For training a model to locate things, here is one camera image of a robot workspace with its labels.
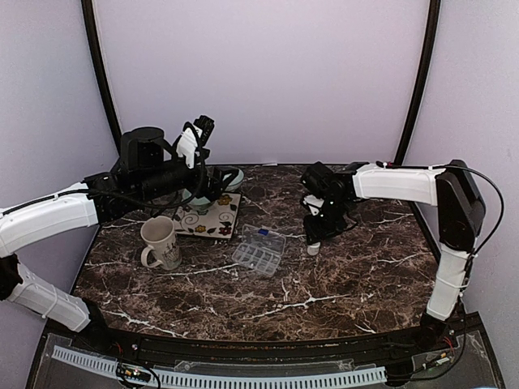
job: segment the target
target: white arm segment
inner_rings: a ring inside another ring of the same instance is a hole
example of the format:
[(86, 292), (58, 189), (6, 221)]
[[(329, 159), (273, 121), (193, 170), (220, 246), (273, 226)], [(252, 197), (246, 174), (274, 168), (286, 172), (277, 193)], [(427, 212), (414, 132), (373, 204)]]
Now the white arm segment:
[(436, 272), (435, 288), (427, 303), (427, 313), (433, 318), (447, 320), (457, 303), (461, 288), (464, 288), (465, 265), (469, 253), (449, 249), (440, 244), (441, 257)]
[(56, 320), (72, 331), (79, 332), (90, 323), (88, 307), (83, 300), (56, 289), (22, 263), (18, 264), (18, 274), (24, 282), (15, 286), (8, 301), (26, 306), (43, 318)]
[[(88, 189), (77, 183), (64, 190)], [(22, 208), (8, 215), (0, 209), (0, 258), (14, 254), (18, 249), (79, 227), (97, 224), (94, 202), (87, 195), (67, 194)]]
[[(435, 177), (445, 169), (384, 169), (364, 165), (353, 176), (355, 194), (362, 199), (400, 199), (438, 206)], [(445, 321), (450, 317), (464, 287), (469, 253), (440, 244), (441, 257), (427, 313)]]
[[(60, 192), (76, 189), (88, 187), (77, 183)], [(0, 258), (46, 237), (97, 224), (94, 202), (81, 193), (55, 196), (7, 215), (2, 211), (5, 209), (0, 210)], [(90, 323), (89, 310), (83, 300), (56, 289), (22, 263), (18, 263), (18, 273), (23, 283), (15, 286), (8, 301), (26, 306), (43, 318), (56, 320), (72, 331), (79, 332)]]
[(435, 177), (445, 169), (384, 169), (364, 165), (353, 176), (361, 199), (400, 199), (437, 206)]
[[(196, 133), (199, 137), (202, 136), (202, 130), (197, 126), (193, 126), (196, 130)], [(193, 130), (191, 128), (187, 128), (184, 132), (182, 132), (181, 138), (177, 144), (177, 155), (179, 157), (186, 157), (186, 165), (189, 169), (193, 169), (195, 167), (195, 151), (198, 145), (196, 144), (196, 138), (193, 135)]]

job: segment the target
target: white cable channel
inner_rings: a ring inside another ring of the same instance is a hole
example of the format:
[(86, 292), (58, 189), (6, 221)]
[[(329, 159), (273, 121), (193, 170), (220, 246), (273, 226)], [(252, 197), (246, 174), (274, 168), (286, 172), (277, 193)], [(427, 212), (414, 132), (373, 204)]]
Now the white cable channel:
[[(107, 357), (96, 357), (68, 348), (54, 346), (53, 359), (90, 371), (107, 378), (118, 379), (115, 375), (117, 361)], [(199, 389), (342, 389), (364, 387), (375, 383), (385, 383), (384, 367), (348, 371), (335, 374), (305, 375), (299, 377), (221, 377), (177, 373), (168, 370), (153, 369), (161, 379), (163, 388), (199, 388)], [(141, 383), (127, 378), (129, 382)], [(148, 383), (157, 387), (155, 378)]]

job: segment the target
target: white mug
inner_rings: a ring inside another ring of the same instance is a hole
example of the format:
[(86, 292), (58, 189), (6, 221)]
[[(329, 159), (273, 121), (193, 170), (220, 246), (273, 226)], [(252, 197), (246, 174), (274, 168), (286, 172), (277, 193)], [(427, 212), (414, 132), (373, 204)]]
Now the white mug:
[[(140, 236), (148, 245), (140, 255), (140, 262), (145, 267), (161, 266), (164, 270), (173, 270), (182, 261), (180, 247), (173, 221), (166, 216), (158, 216), (147, 220), (140, 229)], [(148, 255), (152, 252), (154, 263), (148, 263)]]

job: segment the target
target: mug handle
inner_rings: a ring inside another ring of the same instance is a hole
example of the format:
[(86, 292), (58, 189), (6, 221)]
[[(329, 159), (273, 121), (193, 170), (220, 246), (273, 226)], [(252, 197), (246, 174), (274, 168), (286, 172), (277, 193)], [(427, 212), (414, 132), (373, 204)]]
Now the mug handle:
[(149, 255), (150, 251), (153, 251), (153, 247), (151, 247), (151, 246), (144, 247), (143, 252), (140, 254), (140, 262), (143, 264), (144, 267), (153, 269), (154, 267), (160, 266), (162, 264), (162, 262), (156, 261), (156, 262), (152, 263), (151, 265), (148, 264), (148, 255)]

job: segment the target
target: clear plastic box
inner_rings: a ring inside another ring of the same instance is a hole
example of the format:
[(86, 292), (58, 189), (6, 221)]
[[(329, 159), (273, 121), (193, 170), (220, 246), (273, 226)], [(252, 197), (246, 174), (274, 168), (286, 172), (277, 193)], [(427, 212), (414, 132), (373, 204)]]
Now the clear plastic box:
[(272, 276), (285, 250), (286, 238), (265, 228), (243, 225), (242, 243), (233, 253), (232, 260), (267, 276)]

